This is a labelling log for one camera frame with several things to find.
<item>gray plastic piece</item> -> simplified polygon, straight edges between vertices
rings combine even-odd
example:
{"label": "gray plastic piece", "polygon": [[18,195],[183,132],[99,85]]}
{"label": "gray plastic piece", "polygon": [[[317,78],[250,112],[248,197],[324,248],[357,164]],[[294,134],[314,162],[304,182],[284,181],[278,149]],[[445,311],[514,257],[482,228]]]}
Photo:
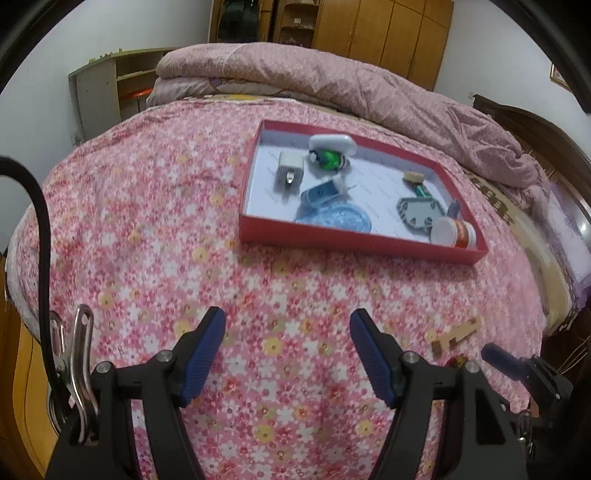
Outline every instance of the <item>gray plastic piece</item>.
{"label": "gray plastic piece", "polygon": [[421,230],[429,230],[436,218],[445,215],[441,203],[429,197],[401,198],[396,207],[404,223]]}

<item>flower pattern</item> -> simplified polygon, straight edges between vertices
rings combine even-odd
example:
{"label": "flower pattern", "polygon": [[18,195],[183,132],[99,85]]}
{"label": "flower pattern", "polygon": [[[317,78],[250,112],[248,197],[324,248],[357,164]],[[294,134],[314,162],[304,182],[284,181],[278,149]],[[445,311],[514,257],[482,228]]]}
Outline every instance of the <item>flower pattern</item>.
{"label": "flower pattern", "polygon": [[[486,236],[473,267],[238,242],[246,155],[262,119],[363,135],[443,165]],[[137,364],[171,348],[210,305],[227,332],[203,392],[182,411],[210,480],[365,479],[392,411],[373,394],[349,336],[364,307],[383,330],[434,361],[425,332],[473,316],[482,327],[451,355],[486,342],[538,353],[545,319],[527,257],[505,222],[433,148],[368,122],[277,99],[184,100],[149,109],[77,148],[44,183],[52,228],[51,308],[70,332],[95,313],[92,365]],[[32,212],[18,241],[19,282],[37,302]],[[482,365],[516,411],[525,390]],[[155,478],[141,403],[133,402],[144,478]],[[430,478],[435,402],[418,478]]]}

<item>tray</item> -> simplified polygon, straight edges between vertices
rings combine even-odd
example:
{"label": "tray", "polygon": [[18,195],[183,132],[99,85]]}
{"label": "tray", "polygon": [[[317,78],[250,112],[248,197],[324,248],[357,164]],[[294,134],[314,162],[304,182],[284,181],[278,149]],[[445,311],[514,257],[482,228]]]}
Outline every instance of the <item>tray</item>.
{"label": "tray", "polygon": [[[331,177],[305,162],[305,172],[298,192],[288,196],[274,187],[275,172],[282,150],[308,153],[308,141],[314,134],[346,133],[312,125],[263,120],[254,138],[243,183],[239,237],[244,243],[260,243],[296,248],[321,248],[365,252],[395,257],[415,257],[473,265],[488,252],[479,225],[445,169],[424,157],[406,150],[350,135],[358,145],[350,157],[346,174],[348,201],[362,208],[372,222],[371,233],[310,226],[296,223],[300,193]],[[476,248],[463,249],[431,244],[428,233],[406,226],[397,212],[401,197],[414,192],[403,182],[405,171],[425,175],[424,185],[444,210],[456,199],[459,218],[476,230]]]}

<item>black clamp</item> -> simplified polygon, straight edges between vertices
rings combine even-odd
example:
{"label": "black clamp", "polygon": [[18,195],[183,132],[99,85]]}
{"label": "black clamp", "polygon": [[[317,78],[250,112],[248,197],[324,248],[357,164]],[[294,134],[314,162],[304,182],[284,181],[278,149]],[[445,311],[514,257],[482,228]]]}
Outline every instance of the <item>black clamp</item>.
{"label": "black clamp", "polygon": [[140,480],[131,417],[131,400],[137,399],[143,403],[158,477],[205,480],[178,408],[201,393],[225,327],[223,310],[210,307],[197,329],[185,333],[173,350],[132,367],[99,363],[90,379],[99,404],[98,430],[79,444],[80,416],[72,410],[46,479]]}
{"label": "black clamp", "polygon": [[508,402],[476,362],[461,369],[430,365],[403,352],[364,309],[353,312],[350,330],[376,396],[397,409],[370,480],[415,478],[433,400],[446,401],[434,479],[527,480]]}

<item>black cable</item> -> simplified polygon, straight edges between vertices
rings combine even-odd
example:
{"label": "black cable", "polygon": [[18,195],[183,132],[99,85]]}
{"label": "black cable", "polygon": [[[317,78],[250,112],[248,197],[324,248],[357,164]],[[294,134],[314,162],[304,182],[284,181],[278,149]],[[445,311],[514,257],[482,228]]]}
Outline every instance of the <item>black cable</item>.
{"label": "black cable", "polygon": [[38,282],[38,306],[39,306],[39,331],[41,340],[41,353],[43,365],[53,395],[57,400],[61,417],[65,418],[70,412],[68,400],[70,393],[65,384],[59,379],[56,366],[53,362],[51,348],[51,325],[49,321],[49,268],[51,256],[51,230],[49,224],[49,212],[41,187],[35,177],[19,162],[0,155],[0,176],[9,177],[17,181],[28,193],[39,228],[39,282]]}

